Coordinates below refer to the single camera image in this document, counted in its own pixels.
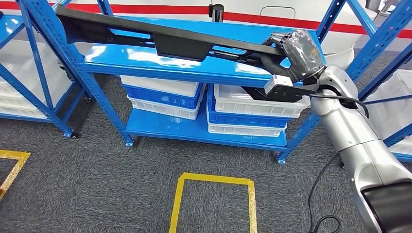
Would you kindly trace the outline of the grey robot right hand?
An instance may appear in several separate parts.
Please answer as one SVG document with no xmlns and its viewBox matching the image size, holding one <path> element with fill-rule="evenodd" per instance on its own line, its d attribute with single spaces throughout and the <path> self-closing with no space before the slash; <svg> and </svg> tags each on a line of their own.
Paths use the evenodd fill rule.
<svg viewBox="0 0 412 233">
<path fill-rule="evenodd" d="M 275 44 L 275 49 L 284 52 L 283 55 L 261 55 L 264 69 L 271 74 L 289 77 L 293 83 L 319 78 L 326 67 L 321 53 L 306 30 L 273 33 L 263 44 Z"/>
</svg>

